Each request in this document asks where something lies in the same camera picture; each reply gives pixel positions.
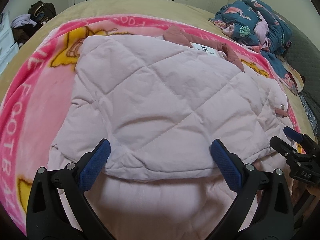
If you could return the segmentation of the light pink quilted jacket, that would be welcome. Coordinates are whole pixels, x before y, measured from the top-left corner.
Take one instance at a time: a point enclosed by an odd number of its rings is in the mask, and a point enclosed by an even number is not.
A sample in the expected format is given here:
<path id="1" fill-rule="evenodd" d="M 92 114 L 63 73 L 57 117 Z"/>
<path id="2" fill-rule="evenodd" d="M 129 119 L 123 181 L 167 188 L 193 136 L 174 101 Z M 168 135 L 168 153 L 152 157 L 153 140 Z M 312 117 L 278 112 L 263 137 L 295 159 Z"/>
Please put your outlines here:
<path id="1" fill-rule="evenodd" d="M 210 155 L 220 139 L 244 163 L 288 171 L 270 148 L 285 138 L 277 81 L 160 37 L 90 36 L 75 68 L 71 106 L 48 167 L 97 146 L 111 154 L 91 207 L 116 239 L 204 239 L 235 198 Z"/>

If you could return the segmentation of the dark bag clothes pile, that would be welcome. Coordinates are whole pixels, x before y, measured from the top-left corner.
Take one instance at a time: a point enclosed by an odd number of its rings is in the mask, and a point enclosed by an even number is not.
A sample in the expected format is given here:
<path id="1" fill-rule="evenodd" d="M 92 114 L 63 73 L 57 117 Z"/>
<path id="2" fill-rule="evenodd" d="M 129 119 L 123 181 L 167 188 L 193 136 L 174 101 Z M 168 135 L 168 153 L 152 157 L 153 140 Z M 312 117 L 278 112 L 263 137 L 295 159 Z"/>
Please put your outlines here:
<path id="1" fill-rule="evenodd" d="M 42 26 L 57 15 L 53 3 L 41 0 L 31 5 L 27 14 L 12 20 L 10 27 L 15 42 L 21 48 Z"/>

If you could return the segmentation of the dark grey headboard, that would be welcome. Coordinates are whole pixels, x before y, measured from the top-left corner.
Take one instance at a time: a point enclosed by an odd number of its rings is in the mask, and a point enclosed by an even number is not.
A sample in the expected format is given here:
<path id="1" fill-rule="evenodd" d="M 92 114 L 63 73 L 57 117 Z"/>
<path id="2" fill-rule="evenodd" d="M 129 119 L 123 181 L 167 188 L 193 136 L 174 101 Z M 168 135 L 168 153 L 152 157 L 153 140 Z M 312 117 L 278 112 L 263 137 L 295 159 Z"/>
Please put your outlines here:
<path id="1" fill-rule="evenodd" d="M 303 79 L 300 98 L 310 126 L 319 135 L 319 50 L 296 26 L 273 10 L 268 12 L 269 58 L 280 77 L 290 66 Z"/>

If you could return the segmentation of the pink football cartoon blanket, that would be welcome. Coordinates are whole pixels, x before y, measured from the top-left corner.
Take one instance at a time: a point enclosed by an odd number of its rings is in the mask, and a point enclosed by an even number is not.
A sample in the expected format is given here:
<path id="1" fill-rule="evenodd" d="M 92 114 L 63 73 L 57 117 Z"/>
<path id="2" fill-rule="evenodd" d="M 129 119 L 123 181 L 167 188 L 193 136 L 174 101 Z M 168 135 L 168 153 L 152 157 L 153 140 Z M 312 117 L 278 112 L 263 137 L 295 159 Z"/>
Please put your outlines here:
<path id="1" fill-rule="evenodd" d="M 36 170 L 46 166 L 50 144 L 67 115 L 77 51 L 93 35 L 157 36 L 171 26 L 205 40 L 227 42 L 218 31 L 146 15 L 107 15 L 72 20 L 52 30 L 31 52 L 14 59 L 20 69 L 1 104 L 1 204 L 26 233 L 27 204 Z"/>

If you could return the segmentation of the blue flamingo print quilt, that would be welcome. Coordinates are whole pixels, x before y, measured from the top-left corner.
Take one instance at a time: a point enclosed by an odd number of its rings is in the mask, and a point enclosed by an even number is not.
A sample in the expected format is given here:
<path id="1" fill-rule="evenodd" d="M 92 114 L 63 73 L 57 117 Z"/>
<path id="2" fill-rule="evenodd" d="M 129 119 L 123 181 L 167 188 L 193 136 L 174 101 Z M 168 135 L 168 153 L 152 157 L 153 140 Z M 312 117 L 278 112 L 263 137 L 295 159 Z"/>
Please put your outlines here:
<path id="1" fill-rule="evenodd" d="M 237 0 L 209 19 L 224 35 L 264 57 L 281 82 L 298 94 L 304 81 L 284 59 L 293 31 L 269 5 L 260 0 Z"/>

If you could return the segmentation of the beige bed cover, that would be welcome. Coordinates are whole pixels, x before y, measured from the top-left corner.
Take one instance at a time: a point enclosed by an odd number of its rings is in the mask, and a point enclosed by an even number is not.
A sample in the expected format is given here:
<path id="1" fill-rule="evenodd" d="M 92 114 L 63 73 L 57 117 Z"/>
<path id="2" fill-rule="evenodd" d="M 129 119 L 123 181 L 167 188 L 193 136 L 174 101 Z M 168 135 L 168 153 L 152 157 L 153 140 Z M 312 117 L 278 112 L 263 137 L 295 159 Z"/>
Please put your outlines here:
<path id="1" fill-rule="evenodd" d="M 141 15 L 147 18 L 164 18 L 168 22 L 176 21 L 203 29 L 204 34 L 201 35 L 203 38 L 215 35 L 229 41 L 229 38 L 223 35 L 217 26 L 208 21 L 212 13 L 191 5 L 164 0 L 91 0 L 81 2 L 64 10 L 46 23 L 14 56 L 1 74 L 1 103 L 5 103 L 8 98 L 7 91 L 22 64 L 29 59 L 51 31 L 68 21 L 108 15 L 120 15 L 121 17 Z"/>

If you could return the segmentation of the white plastic drawer unit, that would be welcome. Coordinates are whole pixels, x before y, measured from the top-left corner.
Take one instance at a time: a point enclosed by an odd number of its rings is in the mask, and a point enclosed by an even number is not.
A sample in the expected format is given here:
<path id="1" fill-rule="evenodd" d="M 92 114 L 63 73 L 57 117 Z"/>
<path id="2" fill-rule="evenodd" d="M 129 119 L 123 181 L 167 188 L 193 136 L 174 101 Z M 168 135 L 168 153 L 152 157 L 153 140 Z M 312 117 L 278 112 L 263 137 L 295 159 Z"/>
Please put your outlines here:
<path id="1" fill-rule="evenodd" d="M 2 74 L 10 61 L 18 53 L 19 47 L 14 40 L 7 13 L 1 13 L 0 36 L 0 73 Z"/>

